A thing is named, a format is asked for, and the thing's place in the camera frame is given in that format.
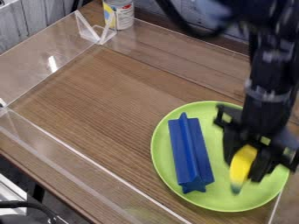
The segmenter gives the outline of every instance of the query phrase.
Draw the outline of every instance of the yellow banana toy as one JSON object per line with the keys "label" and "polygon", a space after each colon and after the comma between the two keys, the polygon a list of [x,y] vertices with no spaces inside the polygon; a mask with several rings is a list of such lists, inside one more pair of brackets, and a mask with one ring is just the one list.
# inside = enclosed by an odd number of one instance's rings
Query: yellow banana toy
{"label": "yellow banana toy", "polygon": [[257,159],[258,150],[251,145],[243,146],[235,154],[230,164],[230,183],[231,190],[239,194],[242,186],[249,179],[251,165]]}

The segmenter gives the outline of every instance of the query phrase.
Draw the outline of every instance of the green plate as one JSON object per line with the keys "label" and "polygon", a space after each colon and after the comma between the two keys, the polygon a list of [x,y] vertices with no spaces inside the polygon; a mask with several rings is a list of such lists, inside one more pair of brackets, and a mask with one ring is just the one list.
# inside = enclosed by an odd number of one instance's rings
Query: green plate
{"label": "green plate", "polygon": [[[190,118],[198,117],[201,119],[201,127],[215,178],[215,182],[207,186],[207,192],[190,192],[183,194],[183,189],[178,185],[169,120],[178,119],[182,112],[186,112]],[[182,106],[166,116],[155,129],[152,137],[151,150],[154,167],[163,182],[173,191],[194,205],[222,212],[247,211],[263,206],[279,194],[286,185],[289,170],[279,165],[273,174],[265,177],[261,184],[247,182],[241,194],[233,194],[230,190],[230,168],[225,162],[222,152],[223,131],[213,124],[217,113],[217,102],[202,101]]]}

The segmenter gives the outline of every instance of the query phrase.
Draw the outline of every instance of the white bottle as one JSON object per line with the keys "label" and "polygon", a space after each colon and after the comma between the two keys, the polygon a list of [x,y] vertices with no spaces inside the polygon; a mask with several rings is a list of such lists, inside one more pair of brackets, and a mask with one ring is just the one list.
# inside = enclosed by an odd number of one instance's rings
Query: white bottle
{"label": "white bottle", "polygon": [[111,13],[115,13],[116,20],[112,23],[118,30],[124,30],[135,22],[135,3],[134,0],[104,0],[106,21]]}

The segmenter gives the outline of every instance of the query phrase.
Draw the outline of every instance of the blue foam block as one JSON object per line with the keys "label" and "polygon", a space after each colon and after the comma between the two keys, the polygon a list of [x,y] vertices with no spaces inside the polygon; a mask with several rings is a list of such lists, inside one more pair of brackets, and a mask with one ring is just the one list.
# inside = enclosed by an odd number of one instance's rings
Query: blue foam block
{"label": "blue foam block", "polygon": [[198,118],[189,119],[182,113],[181,119],[169,121],[169,127],[177,178],[183,193],[206,192],[206,185],[214,182],[214,176],[201,121]]}

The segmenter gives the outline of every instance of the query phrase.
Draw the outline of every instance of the wooden table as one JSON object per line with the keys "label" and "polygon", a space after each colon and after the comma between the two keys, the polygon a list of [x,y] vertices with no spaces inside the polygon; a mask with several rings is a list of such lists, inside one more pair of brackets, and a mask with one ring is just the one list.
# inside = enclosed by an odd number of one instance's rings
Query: wooden table
{"label": "wooden table", "polygon": [[[83,14],[91,23],[103,23],[98,3],[90,4]],[[167,45],[159,37],[156,43]],[[198,61],[190,59],[201,70],[193,73],[187,69],[190,73],[179,76],[166,72],[164,64],[150,66],[140,62],[140,52],[131,52],[128,57],[112,51],[111,44],[95,45],[11,108],[191,223],[267,223],[273,202],[245,213],[213,212],[182,201],[156,175],[150,145],[164,115],[189,102],[225,101],[241,105],[243,100],[247,57],[203,42],[187,44],[202,49],[194,59]],[[185,60],[186,46],[177,46]],[[291,128],[299,133],[295,117],[293,120]],[[20,133],[40,135],[31,129],[22,129]],[[100,187],[108,180],[99,177],[87,160],[63,149],[64,145],[46,144],[50,140],[38,137],[32,145],[43,154],[39,157],[6,135],[0,137],[2,154],[92,222],[135,222],[111,211],[108,204],[99,203]],[[59,167],[44,163],[44,158]],[[122,189],[118,193],[116,200],[134,200]]]}

